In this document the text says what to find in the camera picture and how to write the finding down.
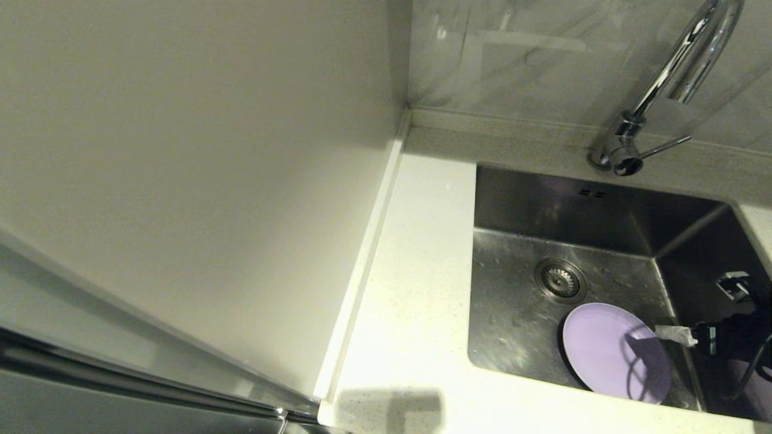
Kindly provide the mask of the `purple plate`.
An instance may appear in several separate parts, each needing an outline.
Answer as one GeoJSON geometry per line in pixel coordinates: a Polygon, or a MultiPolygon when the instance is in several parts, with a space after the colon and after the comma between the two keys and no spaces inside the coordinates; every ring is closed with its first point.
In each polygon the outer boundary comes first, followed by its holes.
{"type": "Polygon", "coordinates": [[[593,392],[662,404],[672,366],[659,338],[637,316],[608,303],[585,303],[563,322],[563,351],[593,392]]]}

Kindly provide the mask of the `stainless steel sink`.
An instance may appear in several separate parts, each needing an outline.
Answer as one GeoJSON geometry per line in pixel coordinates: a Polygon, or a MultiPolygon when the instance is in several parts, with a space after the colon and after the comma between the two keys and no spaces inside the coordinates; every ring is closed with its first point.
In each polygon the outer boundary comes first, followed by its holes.
{"type": "MultiPolygon", "coordinates": [[[[590,390],[563,351],[576,307],[608,303],[653,332],[717,325],[753,308],[717,288],[735,271],[772,299],[772,270],[724,201],[479,165],[474,203],[468,355],[480,368],[590,390]],[[548,257],[582,270],[591,285],[582,302],[556,303],[537,288],[533,270],[548,257]]],[[[662,404],[772,424],[772,348],[749,382],[739,381],[740,360],[723,382],[719,354],[659,340],[672,366],[662,404]]]]}

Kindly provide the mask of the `round metal drain strainer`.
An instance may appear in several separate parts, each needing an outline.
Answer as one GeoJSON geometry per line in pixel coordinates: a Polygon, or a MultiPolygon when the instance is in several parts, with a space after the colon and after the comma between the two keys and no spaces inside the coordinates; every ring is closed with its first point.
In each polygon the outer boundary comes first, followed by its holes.
{"type": "Polygon", "coordinates": [[[573,263],[553,257],[541,259],[533,270],[537,288],[556,303],[582,302],[591,285],[582,270],[573,263]]]}

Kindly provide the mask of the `chrome gooseneck faucet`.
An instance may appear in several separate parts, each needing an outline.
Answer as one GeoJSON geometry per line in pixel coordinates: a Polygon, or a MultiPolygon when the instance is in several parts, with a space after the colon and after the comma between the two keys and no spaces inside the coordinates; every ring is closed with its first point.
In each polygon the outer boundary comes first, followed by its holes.
{"type": "Polygon", "coordinates": [[[588,153],[588,164],[619,177],[636,175],[644,160],[692,139],[687,134],[642,152],[635,145],[647,113],[667,86],[667,98],[689,104],[723,54],[744,11],[745,0],[705,0],[634,105],[623,110],[609,134],[588,153]]]}

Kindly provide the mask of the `tall white cabinet panel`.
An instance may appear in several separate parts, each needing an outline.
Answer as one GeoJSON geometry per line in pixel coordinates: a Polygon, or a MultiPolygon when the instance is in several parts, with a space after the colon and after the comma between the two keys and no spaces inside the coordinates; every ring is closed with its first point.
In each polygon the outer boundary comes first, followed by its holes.
{"type": "Polygon", "coordinates": [[[0,0],[0,318],[316,413],[407,133],[414,0],[0,0]]]}

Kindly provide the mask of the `stainless steel appliance door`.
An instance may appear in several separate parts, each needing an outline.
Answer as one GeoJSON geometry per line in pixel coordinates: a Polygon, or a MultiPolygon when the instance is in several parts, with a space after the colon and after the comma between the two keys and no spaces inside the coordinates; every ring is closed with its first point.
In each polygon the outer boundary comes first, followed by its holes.
{"type": "Polygon", "coordinates": [[[279,418],[179,406],[0,370],[0,434],[283,434],[279,418]]]}

